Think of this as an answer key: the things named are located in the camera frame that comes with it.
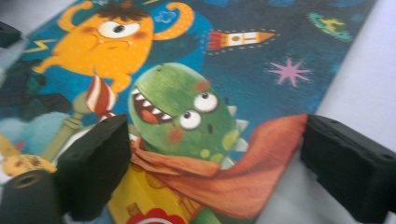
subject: dinosaur eye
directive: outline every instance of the dinosaur eye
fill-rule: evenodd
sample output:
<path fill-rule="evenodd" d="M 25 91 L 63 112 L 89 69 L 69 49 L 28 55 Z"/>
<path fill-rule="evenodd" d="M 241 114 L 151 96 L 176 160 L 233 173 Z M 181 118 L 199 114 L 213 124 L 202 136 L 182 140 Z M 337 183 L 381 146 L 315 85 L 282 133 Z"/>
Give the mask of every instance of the dinosaur eye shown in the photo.
<path fill-rule="evenodd" d="M 204 92 L 195 97 L 194 106 L 195 109 L 202 112 L 210 112 L 218 107 L 219 100 L 215 94 L 210 92 Z"/>
<path fill-rule="evenodd" d="M 185 130 L 198 128 L 201 124 L 201 115 L 193 110 L 186 111 L 180 118 L 180 125 Z"/>
<path fill-rule="evenodd" d="M 108 38 L 123 38 L 136 33 L 140 28 L 140 24 L 131 23 L 122 25 L 114 21 L 105 21 L 99 28 L 99 34 Z"/>

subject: monster's horn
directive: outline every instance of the monster's horn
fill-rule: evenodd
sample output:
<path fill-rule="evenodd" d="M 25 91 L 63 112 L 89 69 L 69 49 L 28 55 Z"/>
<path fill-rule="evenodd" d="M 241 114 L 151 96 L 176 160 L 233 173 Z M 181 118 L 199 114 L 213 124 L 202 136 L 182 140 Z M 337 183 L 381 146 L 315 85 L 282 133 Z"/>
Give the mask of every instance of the monster's horn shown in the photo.
<path fill-rule="evenodd" d="M 121 7 L 123 7 L 123 8 L 132 7 L 132 0 L 125 0 L 125 1 L 122 3 Z"/>

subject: pink star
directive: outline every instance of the pink star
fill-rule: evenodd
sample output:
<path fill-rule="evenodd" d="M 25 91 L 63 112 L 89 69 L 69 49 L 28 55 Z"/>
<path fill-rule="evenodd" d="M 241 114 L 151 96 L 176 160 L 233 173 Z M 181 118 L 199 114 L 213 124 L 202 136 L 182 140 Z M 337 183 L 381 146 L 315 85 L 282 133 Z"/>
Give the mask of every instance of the pink star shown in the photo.
<path fill-rule="evenodd" d="M 300 70 L 300 65 L 303 62 L 299 62 L 295 65 L 292 64 L 291 59 L 288 58 L 286 61 L 286 66 L 277 64 L 277 63 L 271 63 L 271 65 L 279 68 L 280 70 L 269 70 L 271 73 L 278 73 L 280 74 L 280 78 L 277 81 L 278 85 L 281 85 L 283 81 L 285 81 L 286 78 L 290 79 L 291 85 L 293 87 L 297 87 L 297 77 L 300 79 L 303 79 L 305 81 L 309 81 L 309 78 L 301 76 L 299 73 L 310 73 L 311 70 Z"/>

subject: yellow character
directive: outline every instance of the yellow character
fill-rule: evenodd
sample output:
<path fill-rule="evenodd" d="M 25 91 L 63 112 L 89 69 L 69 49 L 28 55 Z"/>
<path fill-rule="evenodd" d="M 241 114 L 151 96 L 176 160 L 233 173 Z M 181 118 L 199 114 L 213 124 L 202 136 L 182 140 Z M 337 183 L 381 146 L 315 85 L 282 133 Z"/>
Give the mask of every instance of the yellow character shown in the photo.
<path fill-rule="evenodd" d="M 34 71 L 43 74 L 53 65 L 74 73 L 113 80 L 111 89 L 117 94 L 131 84 L 135 73 L 149 56 L 153 40 L 167 40 L 183 35 L 192 25 L 194 13 L 183 3 L 170 3 L 169 10 L 179 10 L 175 24 L 154 34 L 154 22 L 145 11 L 132 7 L 126 0 L 120 7 L 108 5 L 99 9 L 81 25 L 72 23 L 81 9 L 93 5 L 85 1 L 70 7 L 58 21 L 69 32 Z"/>

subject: dinosaur mouth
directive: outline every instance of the dinosaur mouth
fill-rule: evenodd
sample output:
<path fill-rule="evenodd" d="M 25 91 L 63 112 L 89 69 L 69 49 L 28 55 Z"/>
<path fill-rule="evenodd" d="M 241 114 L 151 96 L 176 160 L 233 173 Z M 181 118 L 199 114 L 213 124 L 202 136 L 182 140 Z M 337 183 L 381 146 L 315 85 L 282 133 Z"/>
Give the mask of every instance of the dinosaur mouth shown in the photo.
<path fill-rule="evenodd" d="M 139 118 L 151 124 L 161 124 L 172 121 L 172 117 L 155 107 L 138 88 L 132 91 L 134 98 L 134 111 Z"/>

